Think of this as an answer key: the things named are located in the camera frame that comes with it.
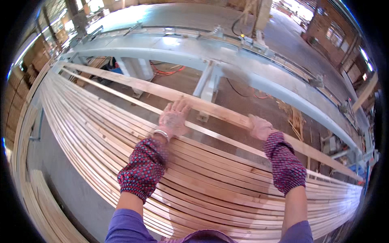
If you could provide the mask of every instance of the purple sleeve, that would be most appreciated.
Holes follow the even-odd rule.
[[[114,212],[108,228],[105,243],[118,242],[157,242],[147,231],[139,213],[131,209],[118,209]]]
[[[308,221],[301,221],[290,227],[279,243],[313,243],[312,230]]]

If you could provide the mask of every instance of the window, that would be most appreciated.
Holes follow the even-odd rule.
[[[326,38],[330,40],[334,46],[340,47],[345,35],[346,34],[343,32],[343,30],[333,21],[331,22],[331,26],[328,28]]]

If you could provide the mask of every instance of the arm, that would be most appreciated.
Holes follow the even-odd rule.
[[[190,109],[184,100],[168,104],[153,136],[136,144],[130,162],[117,175],[121,195],[105,242],[156,242],[143,224],[143,204],[164,174],[167,143],[187,130],[184,123]]]
[[[307,171],[305,167],[294,155],[292,146],[284,140],[282,132],[274,130],[272,124],[262,118],[253,115],[249,117],[253,124],[250,134],[255,138],[266,140],[265,153],[272,163],[273,184],[285,195],[281,242],[284,242],[284,239],[313,242],[307,221],[308,202],[305,193]]]

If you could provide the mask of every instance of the floor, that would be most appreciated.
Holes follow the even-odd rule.
[[[115,13],[126,16],[127,22],[119,24],[122,28],[131,26],[131,23],[134,23],[139,19],[143,21],[144,25],[173,25],[173,22],[169,21],[181,18],[184,20],[183,22],[180,22],[182,26],[211,30],[212,28],[210,26],[221,24],[222,27],[225,28],[227,34],[232,34],[230,33],[230,26],[237,15],[239,15],[239,12],[228,8],[216,8],[215,6],[210,5],[207,5],[206,8],[200,4],[194,4],[193,6],[195,7],[189,9],[185,3],[142,5],[128,8],[128,10],[125,10],[127,12],[117,11]],[[105,20],[101,20],[102,22],[107,22],[104,23],[105,30],[113,28],[113,26],[109,26],[110,22],[107,21],[107,19],[109,20],[108,17],[114,17],[115,13],[108,15],[104,18]],[[324,80],[325,84],[328,88],[331,87],[330,89],[334,93],[337,92],[342,97],[352,96],[352,92],[348,89],[347,85],[344,84],[344,80],[341,76],[339,76],[329,63],[325,63],[323,58],[299,37],[301,28],[293,20],[277,10],[272,9],[271,14],[274,17],[267,24],[265,29],[266,44],[275,51],[280,52],[282,55],[291,58],[299,65],[310,69],[313,73],[326,73],[326,78]],[[198,24],[200,22],[208,24],[199,26]],[[158,66],[158,68],[162,70],[168,67],[169,64]],[[185,68],[183,71],[171,76],[156,77],[153,82],[191,94],[200,76],[200,71]],[[243,96],[234,91],[231,85]],[[259,115],[270,121],[276,129],[295,136],[292,128],[287,123],[287,114],[279,108],[276,99],[272,97],[259,99],[254,96],[252,88],[234,82],[233,80],[231,80],[231,85],[226,79],[222,78],[215,100],[216,104],[241,114],[251,113]],[[132,95],[132,90],[128,87],[117,83],[111,83],[109,86],[124,94]],[[128,101],[117,98],[94,86],[86,86],[85,88],[141,118],[154,123],[158,122],[158,115],[156,114],[152,114],[143,108],[132,106]],[[167,100],[148,94],[143,94],[140,100],[159,109],[163,109],[168,103]],[[37,104],[39,103],[39,90],[34,96],[33,101]],[[247,131],[240,130],[236,126],[213,117],[210,117],[207,123],[202,123],[196,119],[196,115],[197,112],[192,111],[188,120],[228,136],[236,141],[262,149],[263,143],[250,137]],[[306,120],[303,130],[305,142],[320,149],[319,137],[326,136],[328,134],[327,129],[323,128],[323,126],[304,114],[303,118]],[[187,136],[226,152],[270,166],[266,160],[258,156],[236,149],[231,145],[199,132],[191,131]],[[299,153],[297,153],[297,156],[301,162],[306,165],[306,156]],[[40,169],[43,171],[55,198],[77,229],[79,229],[90,242],[104,242],[114,208],[104,201],[73,168],[56,142],[45,117],[42,121],[41,140],[30,142],[27,161],[29,170]],[[318,168],[318,163],[311,161],[311,166],[313,166],[312,169],[315,170]]]

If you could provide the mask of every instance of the person's left hand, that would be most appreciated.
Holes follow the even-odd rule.
[[[188,117],[192,105],[187,104],[185,99],[176,100],[167,104],[159,117],[159,130],[166,132],[169,139],[173,136],[181,136],[188,132],[185,120]]]

